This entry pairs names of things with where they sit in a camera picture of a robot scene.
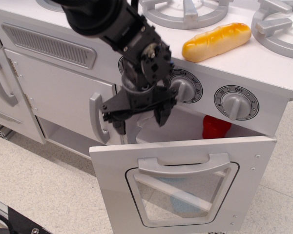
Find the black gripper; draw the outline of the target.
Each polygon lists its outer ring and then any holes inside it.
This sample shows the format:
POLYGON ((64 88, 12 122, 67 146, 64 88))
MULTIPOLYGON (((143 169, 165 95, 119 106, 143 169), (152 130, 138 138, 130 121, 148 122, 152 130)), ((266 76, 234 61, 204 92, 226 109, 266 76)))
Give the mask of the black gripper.
POLYGON ((123 87, 117 95, 102 104, 103 119, 112 122, 119 135, 125 135, 125 120, 135 114, 154 111, 156 122, 162 127, 177 103, 177 94, 176 89, 163 86, 153 86, 143 92, 134 92, 123 87))

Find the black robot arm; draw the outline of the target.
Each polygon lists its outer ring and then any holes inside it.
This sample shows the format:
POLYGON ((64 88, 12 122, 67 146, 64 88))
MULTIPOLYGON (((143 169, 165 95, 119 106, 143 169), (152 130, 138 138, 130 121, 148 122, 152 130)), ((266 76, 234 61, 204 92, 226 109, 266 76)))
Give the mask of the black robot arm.
POLYGON ((176 104, 177 90, 169 83, 171 51, 138 14, 133 0, 61 0, 70 27, 83 36, 101 39, 123 56, 122 87, 101 106, 103 118, 120 134, 135 114, 153 111, 163 126, 176 104))

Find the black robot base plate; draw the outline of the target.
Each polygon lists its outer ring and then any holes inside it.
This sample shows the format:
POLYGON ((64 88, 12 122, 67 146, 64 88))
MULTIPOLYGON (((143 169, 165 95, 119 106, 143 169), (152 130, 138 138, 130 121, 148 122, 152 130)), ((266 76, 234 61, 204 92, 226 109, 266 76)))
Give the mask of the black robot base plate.
POLYGON ((18 234, 51 234, 45 227, 35 223, 11 207, 8 207, 8 220, 18 234))

